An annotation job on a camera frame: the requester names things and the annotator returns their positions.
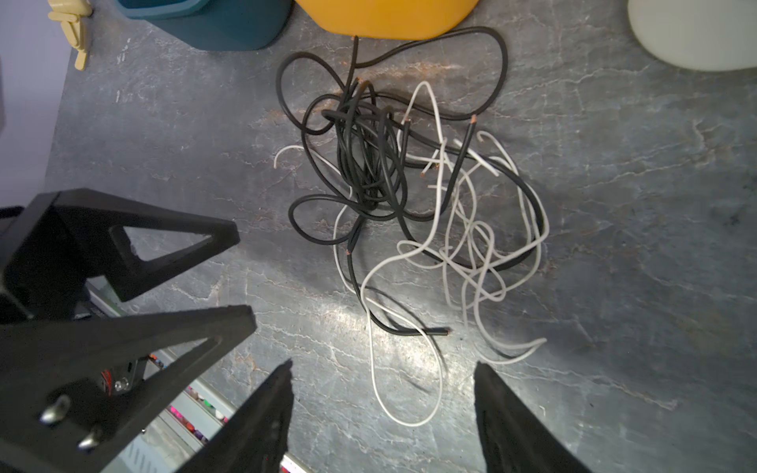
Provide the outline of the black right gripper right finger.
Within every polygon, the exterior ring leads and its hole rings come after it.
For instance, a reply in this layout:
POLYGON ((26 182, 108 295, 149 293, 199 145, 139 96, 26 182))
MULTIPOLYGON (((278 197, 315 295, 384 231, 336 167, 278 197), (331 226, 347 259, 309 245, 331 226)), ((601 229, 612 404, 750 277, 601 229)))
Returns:
POLYGON ((589 473, 487 364, 476 365, 474 394, 489 472, 589 473))

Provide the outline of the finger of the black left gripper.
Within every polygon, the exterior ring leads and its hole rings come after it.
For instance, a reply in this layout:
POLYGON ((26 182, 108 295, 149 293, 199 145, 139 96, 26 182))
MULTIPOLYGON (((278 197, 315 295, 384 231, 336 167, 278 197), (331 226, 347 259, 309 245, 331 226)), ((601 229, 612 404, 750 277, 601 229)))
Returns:
POLYGON ((248 305, 2 326, 2 471, 101 471, 255 330, 248 305), (189 342, 189 352, 126 392, 104 386, 103 372, 189 342))
POLYGON ((130 301, 240 242, 235 222, 177 212, 88 188, 43 193, 1 211, 1 319, 70 320, 86 282, 103 276, 130 301), (127 229, 201 241, 146 260, 127 229))

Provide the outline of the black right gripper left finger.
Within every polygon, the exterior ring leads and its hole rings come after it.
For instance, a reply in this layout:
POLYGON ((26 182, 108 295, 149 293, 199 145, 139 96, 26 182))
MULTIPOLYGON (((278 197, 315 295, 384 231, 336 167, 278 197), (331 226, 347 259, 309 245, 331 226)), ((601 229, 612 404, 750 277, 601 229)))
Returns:
POLYGON ((279 472, 294 405, 292 361, 277 367, 181 472, 279 472))

